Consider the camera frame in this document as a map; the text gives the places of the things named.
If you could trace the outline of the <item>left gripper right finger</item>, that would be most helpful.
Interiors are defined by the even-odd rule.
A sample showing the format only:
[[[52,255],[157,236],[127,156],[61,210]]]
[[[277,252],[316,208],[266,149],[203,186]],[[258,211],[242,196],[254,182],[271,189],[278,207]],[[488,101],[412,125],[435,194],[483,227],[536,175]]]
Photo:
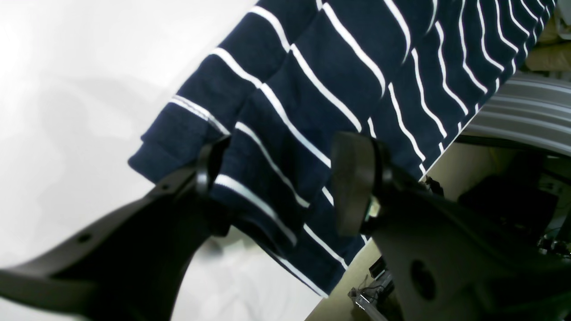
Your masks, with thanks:
[[[369,235],[406,321],[560,321],[570,264],[434,195],[380,141],[337,132],[332,195],[340,235]]]

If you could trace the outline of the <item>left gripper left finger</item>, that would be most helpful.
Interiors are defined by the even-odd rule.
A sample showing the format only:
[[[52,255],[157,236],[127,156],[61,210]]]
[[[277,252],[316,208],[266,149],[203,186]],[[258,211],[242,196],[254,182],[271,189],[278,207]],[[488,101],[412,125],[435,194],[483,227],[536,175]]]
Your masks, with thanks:
[[[194,254],[230,230],[232,214],[209,196],[229,144],[206,144],[141,199],[2,269],[1,296],[90,321],[169,321]]]

